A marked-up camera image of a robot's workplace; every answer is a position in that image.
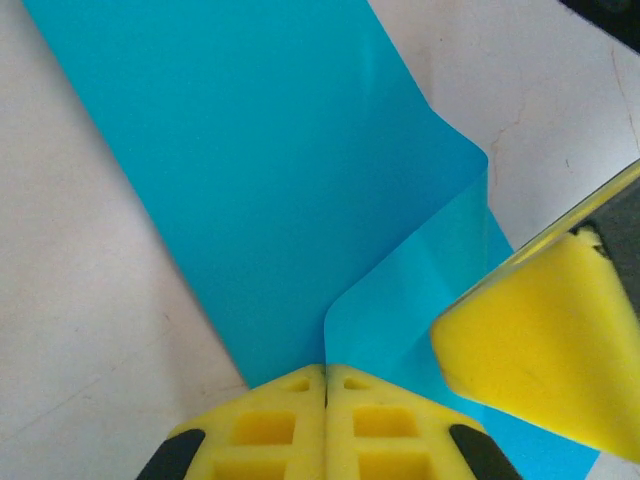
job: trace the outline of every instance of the rectangular cutout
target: rectangular cutout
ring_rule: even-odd
[[[413,413],[402,407],[370,405],[353,412],[356,437],[417,437]]]
[[[360,480],[435,480],[429,457],[420,452],[364,452]]]
[[[359,378],[347,377],[344,379],[344,388],[347,390],[367,390],[370,386]]]
[[[215,464],[215,480],[284,480],[284,460],[226,461]]]
[[[232,445],[288,445],[293,442],[293,412],[247,412],[236,421]]]
[[[306,392],[310,386],[311,380],[309,380],[309,377],[302,377],[288,383],[284,389],[290,392]]]

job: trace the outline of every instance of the black rubber pad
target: black rubber pad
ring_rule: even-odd
[[[449,435],[477,480],[522,480],[500,447],[486,433],[468,425],[452,425]]]
[[[560,0],[609,35],[640,53],[640,0]]]
[[[585,225],[600,236],[640,318],[640,178],[598,207],[572,231]]]
[[[137,480],[183,480],[204,437],[202,430],[193,429],[165,440]]]

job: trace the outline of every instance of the scratch mark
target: scratch mark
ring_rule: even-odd
[[[53,408],[50,408],[49,410],[47,410],[44,413],[41,413],[40,415],[38,415],[36,418],[34,418],[33,420],[31,420],[29,423],[27,423],[26,425],[24,425],[22,428],[19,428],[18,430],[16,430],[15,432],[13,432],[11,435],[9,435],[7,438],[2,439],[2,441],[0,441],[0,444],[7,442],[9,440],[11,440],[12,438],[17,437],[18,435],[20,435],[22,432],[24,432],[25,430],[27,430],[29,427],[31,427],[32,425],[35,425],[38,421],[40,421],[40,419],[44,418],[46,415],[49,415],[50,413],[55,412],[56,410],[58,410],[59,408],[65,406],[67,403],[69,403],[71,400],[73,400],[74,398],[76,398],[77,396],[81,395],[83,392],[86,392],[89,388],[91,388],[92,386],[94,386],[96,383],[98,383],[100,380],[102,380],[102,377],[96,378],[93,382],[91,382],[89,385],[87,385],[86,387],[81,388],[79,391],[77,391],[76,393],[74,393],[73,395],[71,395],[70,397],[68,397],[67,399],[61,401],[60,403],[58,403],[56,406],[54,406]]]
[[[229,390],[235,390],[236,388],[246,388],[246,384],[244,382],[242,383],[238,383],[238,384],[233,384],[233,385],[227,385],[221,388],[216,388],[216,391],[218,392],[227,392]]]
[[[118,364],[118,366],[120,366],[122,363],[126,362],[130,357],[133,356],[137,356],[138,354],[142,353],[144,350],[146,350],[149,347],[153,347],[154,345],[157,345],[158,343],[160,343],[160,341],[162,341],[167,335],[169,335],[171,332],[173,331],[173,325],[169,325],[168,327],[166,327],[164,330],[162,330],[162,332],[153,340],[147,342],[142,348],[134,351],[131,355],[128,355],[123,362],[121,362],[120,364]]]
[[[638,153],[640,153],[640,140],[638,140],[638,131],[636,130],[636,126],[633,123],[633,117],[631,116],[631,109],[629,108],[627,94],[625,93],[624,88],[622,88],[622,82],[620,81],[620,71],[618,70],[618,62],[616,60],[615,45],[611,46],[611,61],[613,62],[613,73],[616,77],[616,82],[618,82],[618,90],[620,90],[620,95],[622,95],[624,106],[627,109],[627,115],[629,116],[629,125],[631,126],[631,131],[633,132],[633,138],[636,141],[636,148],[638,149]]]
[[[495,187],[498,186],[498,182],[500,181],[499,174],[498,174],[498,155],[500,153],[500,141],[502,140],[502,137],[507,133],[507,131],[509,131],[513,127],[517,127],[518,125],[520,125],[520,122],[522,121],[522,115],[524,114],[524,111],[526,108],[527,108],[527,102],[526,102],[525,94],[523,91],[522,103],[520,104],[520,109],[518,110],[516,119],[506,127],[501,128],[500,131],[498,132],[498,135],[496,136],[496,139],[493,142],[491,142],[491,145],[489,146],[489,148],[491,149],[491,153],[493,154],[493,157],[491,158],[492,160],[491,173],[493,177],[493,187],[494,187],[491,189],[492,194],[495,191]]]

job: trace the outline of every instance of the yellow foam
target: yellow foam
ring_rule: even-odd
[[[185,480],[323,479],[325,391],[311,365],[180,425],[206,434]]]
[[[346,366],[327,381],[327,480],[475,480],[449,427],[479,423]]]
[[[640,323],[588,231],[564,234],[432,327],[449,386],[640,462]]]

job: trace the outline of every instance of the white table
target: white table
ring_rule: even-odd
[[[372,0],[519,246],[640,157],[640,56],[552,0]],[[0,477],[133,478],[244,391],[18,0],[0,0]],[[638,478],[602,457],[590,478]]]

